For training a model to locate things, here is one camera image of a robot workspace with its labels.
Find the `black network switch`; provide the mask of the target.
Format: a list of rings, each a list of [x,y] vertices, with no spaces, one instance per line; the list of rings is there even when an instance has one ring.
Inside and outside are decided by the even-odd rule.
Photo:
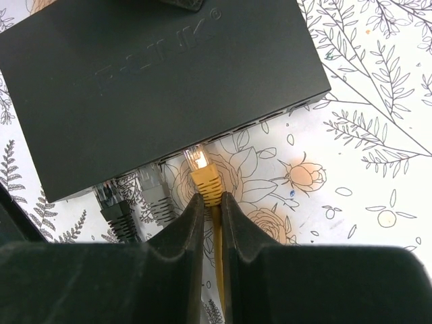
[[[49,202],[331,89],[295,1],[56,1],[1,33]]]

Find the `floral table mat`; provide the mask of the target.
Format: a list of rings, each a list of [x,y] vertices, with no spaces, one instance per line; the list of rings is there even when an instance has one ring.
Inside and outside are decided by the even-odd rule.
[[[431,2],[295,2],[331,89],[210,141],[225,189],[284,244],[400,246],[430,270]],[[2,1],[1,33],[53,3]],[[182,211],[185,158],[162,173]],[[1,184],[48,243],[113,241],[88,189],[47,200],[2,73]]]

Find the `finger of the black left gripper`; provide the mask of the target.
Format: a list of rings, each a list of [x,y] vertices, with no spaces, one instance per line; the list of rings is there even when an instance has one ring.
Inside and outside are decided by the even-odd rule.
[[[204,0],[160,0],[160,2],[188,11],[198,12],[204,3]]]

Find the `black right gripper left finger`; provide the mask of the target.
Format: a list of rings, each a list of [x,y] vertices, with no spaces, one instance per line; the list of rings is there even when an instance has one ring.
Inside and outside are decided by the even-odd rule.
[[[2,323],[198,323],[204,202],[146,242],[1,248]]]

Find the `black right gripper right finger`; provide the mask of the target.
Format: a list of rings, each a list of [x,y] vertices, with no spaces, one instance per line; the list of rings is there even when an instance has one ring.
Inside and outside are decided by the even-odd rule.
[[[430,323],[431,282],[390,246],[283,245],[221,203],[227,323]]]

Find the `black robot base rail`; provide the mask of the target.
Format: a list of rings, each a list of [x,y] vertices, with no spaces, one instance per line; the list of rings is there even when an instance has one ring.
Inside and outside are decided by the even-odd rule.
[[[2,246],[12,242],[47,242],[2,186],[0,217]]]

